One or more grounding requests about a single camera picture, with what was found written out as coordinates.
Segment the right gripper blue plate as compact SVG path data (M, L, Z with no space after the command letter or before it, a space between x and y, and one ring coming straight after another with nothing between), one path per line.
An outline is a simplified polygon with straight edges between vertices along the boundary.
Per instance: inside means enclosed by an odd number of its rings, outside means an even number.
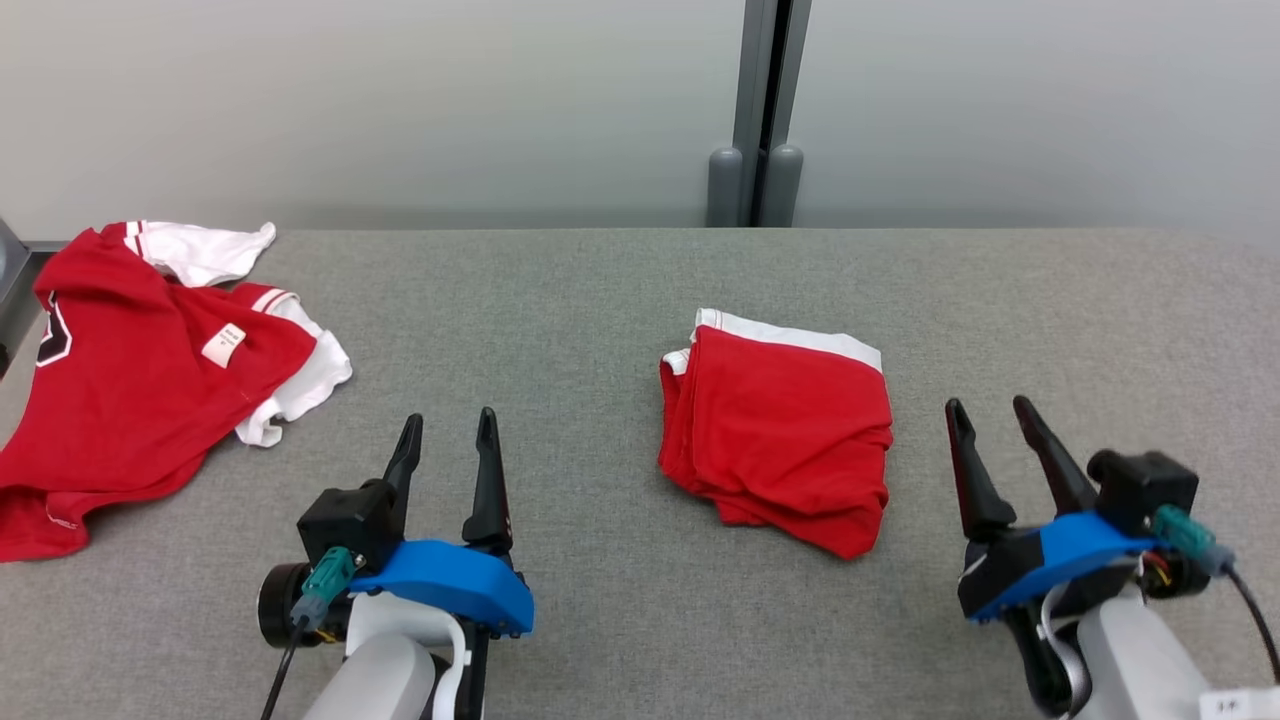
M963 534L970 542L993 542L973 543L966 550L957 579L961 611L972 623L997 620L1007 609L1124 556L1164 547L1156 537L1125 536L1098 514L1084 512L1098 498L1085 473L1027 396L1015 396L1012 410L1027 446L1039 460L1059 519L1006 536L1018 515L991 480L972 420L959 398L950 398L943 409Z

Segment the grey partition post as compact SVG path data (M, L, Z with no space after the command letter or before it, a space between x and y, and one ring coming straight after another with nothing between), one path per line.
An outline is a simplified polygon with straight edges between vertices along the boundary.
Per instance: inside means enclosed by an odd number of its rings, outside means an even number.
M707 225L790 227L804 165L788 141L813 0L746 0L732 143L708 161Z

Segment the red shorts with white waistband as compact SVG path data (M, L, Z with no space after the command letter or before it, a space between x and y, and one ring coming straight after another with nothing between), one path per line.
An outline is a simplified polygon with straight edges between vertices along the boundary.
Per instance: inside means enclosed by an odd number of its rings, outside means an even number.
M890 502L893 414L878 348L718 309L659 364L662 474L728 527L772 527L850 561Z

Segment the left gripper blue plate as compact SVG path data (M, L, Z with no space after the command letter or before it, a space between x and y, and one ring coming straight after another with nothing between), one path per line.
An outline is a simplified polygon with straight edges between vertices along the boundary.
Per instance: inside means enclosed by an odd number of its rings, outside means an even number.
M407 416L383 475L394 491L390 518L397 530L404 530L412 477L421 457L422 428L420 413ZM461 532L470 548L439 539L406 541L380 573L353 578L348 591L389 592L467 618L502 635L529 634L535 625L532 592L503 560L488 555L508 553L513 547L506 468L493 407L485 406L480 413L475 445L477 478L472 511Z

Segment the grey metal object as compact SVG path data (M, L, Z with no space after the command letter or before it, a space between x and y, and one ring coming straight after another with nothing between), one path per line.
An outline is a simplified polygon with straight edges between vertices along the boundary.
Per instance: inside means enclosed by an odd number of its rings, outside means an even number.
M35 281L65 241L26 242L0 217L0 380L40 313Z

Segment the red white numbered jersey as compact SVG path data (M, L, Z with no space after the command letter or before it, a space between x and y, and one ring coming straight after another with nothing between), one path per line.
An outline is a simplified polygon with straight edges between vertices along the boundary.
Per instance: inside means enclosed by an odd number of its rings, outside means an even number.
M296 292L250 281L276 227L87 228L35 282L32 387L0 448L0 562L76 553L87 519L186 487L234 436L261 448L353 375Z

